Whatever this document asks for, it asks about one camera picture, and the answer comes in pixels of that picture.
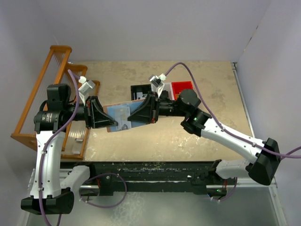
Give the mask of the pink leather card holder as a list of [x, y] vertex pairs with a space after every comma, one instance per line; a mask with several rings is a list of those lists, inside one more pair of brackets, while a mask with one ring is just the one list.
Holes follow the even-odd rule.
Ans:
[[144, 100], [142, 99], [126, 101], [113, 105], [105, 105], [103, 107], [104, 112], [118, 123], [117, 126], [107, 127], [107, 132], [119, 132], [147, 125], [146, 123], [127, 120], [131, 113], [133, 113], [143, 103], [143, 101]]

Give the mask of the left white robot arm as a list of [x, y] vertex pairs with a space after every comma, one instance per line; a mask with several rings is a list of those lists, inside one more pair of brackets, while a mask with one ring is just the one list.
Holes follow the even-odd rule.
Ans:
[[71, 88], [67, 84], [47, 87], [47, 99], [34, 117], [37, 140], [37, 160], [32, 189], [21, 200], [21, 209], [36, 215], [69, 214], [74, 205], [74, 194], [80, 183], [90, 176], [88, 166], [76, 166], [60, 180], [61, 151], [66, 127], [72, 121], [83, 121], [87, 129], [116, 126], [118, 123], [104, 113], [97, 96], [90, 95], [92, 81], [76, 90], [79, 101], [70, 101]]

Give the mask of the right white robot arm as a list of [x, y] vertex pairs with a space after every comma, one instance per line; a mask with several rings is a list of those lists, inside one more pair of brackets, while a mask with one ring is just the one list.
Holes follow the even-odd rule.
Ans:
[[192, 89], [183, 90], [176, 100], [160, 99], [155, 93], [149, 92], [127, 119], [151, 124], [156, 123], [159, 116], [183, 117], [181, 126], [186, 132], [215, 141], [243, 157], [241, 160], [215, 161], [212, 172], [216, 176], [222, 179], [249, 177], [261, 185], [269, 186], [281, 162], [277, 141], [271, 138], [263, 141], [240, 133], [202, 111], [200, 103], [201, 100]]

